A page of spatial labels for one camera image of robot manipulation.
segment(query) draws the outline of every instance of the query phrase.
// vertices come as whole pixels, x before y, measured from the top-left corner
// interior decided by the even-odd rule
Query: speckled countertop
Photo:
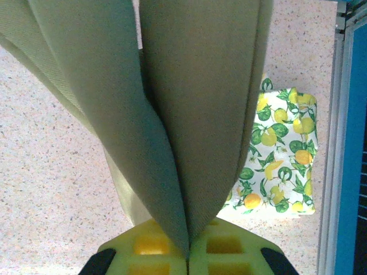
[[[234,223],[278,244],[300,274],[316,273],[336,3],[275,0],[266,71],[276,88],[318,100],[317,213]],[[0,50],[0,274],[77,274],[129,229],[98,140]]]

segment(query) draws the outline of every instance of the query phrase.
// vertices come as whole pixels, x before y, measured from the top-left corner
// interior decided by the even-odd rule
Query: lemon print fabric
[[[219,216],[313,214],[317,102],[263,76],[245,166]]]

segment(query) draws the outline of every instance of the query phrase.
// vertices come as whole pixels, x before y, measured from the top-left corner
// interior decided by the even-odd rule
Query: yellow plastic object
[[[153,220],[106,242],[116,255],[107,275],[187,275],[185,257]],[[190,275],[273,275],[261,248],[281,249],[245,229],[215,218],[192,243]]]

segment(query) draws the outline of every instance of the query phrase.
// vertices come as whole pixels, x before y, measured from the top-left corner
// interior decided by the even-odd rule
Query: blue surface
[[[367,105],[367,25],[354,32],[339,212],[336,275],[352,275]]]

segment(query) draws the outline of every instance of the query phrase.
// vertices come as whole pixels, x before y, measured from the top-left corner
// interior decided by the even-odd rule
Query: folded cloth
[[[261,88],[272,88],[263,77]],[[316,99],[296,88],[263,92],[245,166],[219,216],[313,214]]]

